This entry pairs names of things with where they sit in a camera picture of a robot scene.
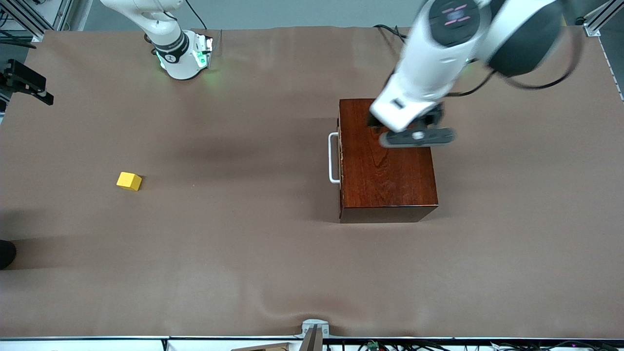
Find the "wood grain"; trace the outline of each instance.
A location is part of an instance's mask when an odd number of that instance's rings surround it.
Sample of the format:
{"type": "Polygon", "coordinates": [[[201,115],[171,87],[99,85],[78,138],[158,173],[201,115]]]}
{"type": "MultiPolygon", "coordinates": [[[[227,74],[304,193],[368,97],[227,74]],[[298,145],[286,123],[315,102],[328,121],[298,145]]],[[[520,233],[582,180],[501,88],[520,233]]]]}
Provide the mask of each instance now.
{"type": "Polygon", "coordinates": [[[437,206],[430,148],[381,147],[379,136],[386,130],[366,125],[372,103],[340,100],[342,213],[349,208],[437,206]]]}

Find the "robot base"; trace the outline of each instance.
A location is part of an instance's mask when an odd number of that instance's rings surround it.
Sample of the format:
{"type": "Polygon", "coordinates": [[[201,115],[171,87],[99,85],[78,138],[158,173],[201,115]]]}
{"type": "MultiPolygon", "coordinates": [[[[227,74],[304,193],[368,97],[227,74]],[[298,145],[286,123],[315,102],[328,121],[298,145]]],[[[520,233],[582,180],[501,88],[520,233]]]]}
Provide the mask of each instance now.
{"type": "Polygon", "coordinates": [[[210,56],[212,55],[211,37],[206,37],[193,31],[183,32],[188,37],[190,44],[178,62],[169,62],[167,55],[161,57],[159,53],[156,53],[160,60],[160,67],[167,71],[172,78],[180,80],[191,79],[202,69],[208,68],[210,66],[210,56]]]}

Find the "metal frame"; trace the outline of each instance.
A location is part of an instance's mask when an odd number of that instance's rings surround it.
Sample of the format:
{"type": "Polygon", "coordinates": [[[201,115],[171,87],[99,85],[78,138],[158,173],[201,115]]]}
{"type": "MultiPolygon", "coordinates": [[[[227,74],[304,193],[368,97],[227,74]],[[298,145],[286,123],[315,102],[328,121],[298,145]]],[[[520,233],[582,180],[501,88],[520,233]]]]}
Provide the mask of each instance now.
{"type": "Polygon", "coordinates": [[[585,33],[590,37],[599,37],[600,28],[624,7],[624,0],[609,0],[585,16],[585,33]]]}
{"type": "Polygon", "coordinates": [[[343,337],[340,335],[332,335],[329,330],[329,322],[321,319],[306,319],[301,323],[301,333],[296,335],[257,335],[257,336],[101,336],[101,337],[0,337],[0,345],[2,342],[13,341],[106,341],[106,340],[159,340],[166,345],[167,342],[175,340],[197,340],[197,341],[217,341],[217,340],[248,340],[248,341],[301,341],[302,349],[304,345],[311,344],[347,344],[359,345],[366,340],[379,340],[390,342],[418,342],[435,341],[435,343],[443,346],[464,346],[464,345],[481,345],[492,346],[493,344],[501,344],[504,342],[512,344],[534,344],[540,342],[541,347],[549,347],[557,345],[561,342],[574,340],[576,342],[585,342],[588,344],[613,344],[622,347],[624,339],[570,339],[570,338],[518,338],[518,337],[343,337]]]}
{"type": "Polygon", "coordinates": [[[52,24],[24,0],[0,0],[0,7],[24,28],[23,31],[9,31],[12,35],[41,41],[46,30],[63,30],[73,3],[74,0],[61,0],[52,24]]]}

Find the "black bracket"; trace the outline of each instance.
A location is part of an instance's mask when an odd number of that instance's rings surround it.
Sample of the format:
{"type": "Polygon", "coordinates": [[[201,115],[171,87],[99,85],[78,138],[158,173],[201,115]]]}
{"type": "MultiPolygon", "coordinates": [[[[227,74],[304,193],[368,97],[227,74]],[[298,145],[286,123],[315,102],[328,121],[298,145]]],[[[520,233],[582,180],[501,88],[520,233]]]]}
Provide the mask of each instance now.
{"type": "Polygon", "coordinates": [[[379,136],[379,143],[387,148],[430,147],[445,145],[455,139],[450,128],[439,128],[444,116],[442,103],[436,105],[424,116],[415,119],[409,128],[402,132],[388,131],[379,136]]]}
{"type": "Polygon", "coordinates": [[[46,78],[26,65],[10,59],[0,74],[0,89],[32,95],[47,105],[54,103],[54,96],[46,91],[46,78]]]}

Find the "table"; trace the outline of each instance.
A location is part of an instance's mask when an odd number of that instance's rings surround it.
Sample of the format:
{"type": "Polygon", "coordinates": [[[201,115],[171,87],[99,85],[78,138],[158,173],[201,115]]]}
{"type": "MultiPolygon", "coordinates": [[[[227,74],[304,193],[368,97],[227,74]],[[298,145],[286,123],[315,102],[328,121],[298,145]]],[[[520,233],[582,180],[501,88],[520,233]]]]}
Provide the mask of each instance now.
{"type": "Polygon", "coordinates": [[[327,135],[397,38],[224,31],[213,71],[174,81],[142,36],[50,32],[28,57],[56,100],[14,96],[0,127],[0,335],[622,336],[624,106],[597,38],[556,87],[446,101],[423,222],[343,225],[327,135]]]}

